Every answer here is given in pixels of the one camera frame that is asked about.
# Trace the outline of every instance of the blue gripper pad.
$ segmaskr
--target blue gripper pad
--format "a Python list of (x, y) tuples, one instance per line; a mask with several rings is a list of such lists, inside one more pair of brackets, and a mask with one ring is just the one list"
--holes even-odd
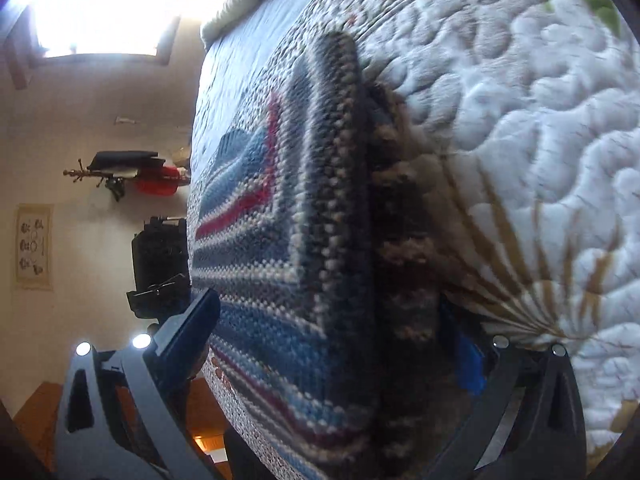
[(458, 386), (477, 396), (486, 386), (486, 355), (472, 335), (465, 332), (450, 305), (443, 298), (438, 306), (438, 342), (455, 361)]

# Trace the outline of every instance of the bright window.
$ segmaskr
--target bright window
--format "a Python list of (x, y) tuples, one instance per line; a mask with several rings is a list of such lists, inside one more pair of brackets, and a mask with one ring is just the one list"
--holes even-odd
[(183, 0), (33, 0), (46, 57), (146, 54), (156, 48)]

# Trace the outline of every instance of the window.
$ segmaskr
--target window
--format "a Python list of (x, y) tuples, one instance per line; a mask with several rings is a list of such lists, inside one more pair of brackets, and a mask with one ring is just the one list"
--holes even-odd
[(32, 0), (38, 57), (128, 54), (168, 62), (183, 0)]

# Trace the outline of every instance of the bed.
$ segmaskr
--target bed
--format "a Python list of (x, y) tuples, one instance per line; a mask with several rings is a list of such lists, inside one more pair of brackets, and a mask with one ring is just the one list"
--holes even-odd
[[(207, 243), (196, 233), (210, 212), (202, 202), (224, 134), (259, 128), (273, 89), (314, 38), (332, 30), (354, 39), (364, 81), (401, 103), (401, 154), (373, 178), (411, 183), (424, 228), (386, 240), (376, 254), (429, 276), (416, 306), (422, 314), (445, 294), (487, 316), (491, 333), (532, 348), (564, 344), (593, 466), (640, 400), (634, 35), (611, 0), (265, 0), (212, 42), (204, 62), (191, 161), (192, 256)], [(217, 283), (218, 271), (214, 256), (200, 258), (194, 284)], [(399, 322), (394, 337), (430, 339), (433, 316), (423, 317)], [(215, 338), (205, 374), (238, 433), (277, 477), (325, 478), (318, 462), (279, 447), (256, 419)], [(260, 361), (264, 349), (251, 348)], [(415, 457), (415, 445), (403, 433), (382, 455)], [(416, 463), (384, 476), (412, 478)]]

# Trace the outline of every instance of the white quilted bedspread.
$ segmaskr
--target white quilted bedspread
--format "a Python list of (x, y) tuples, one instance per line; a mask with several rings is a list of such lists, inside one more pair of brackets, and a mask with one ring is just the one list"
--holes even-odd
[[(637, 41), (584, 0), (315, 0), (264, 86), (328, 28), (406, 103), (396, 170), (419, 182), (433, 237), (388, 250), (432, 262), (492, 332), (564, 343), (588, 450), (606, 449), (640, 399)], [(257, 120), (261, 86), (239, 125)]]

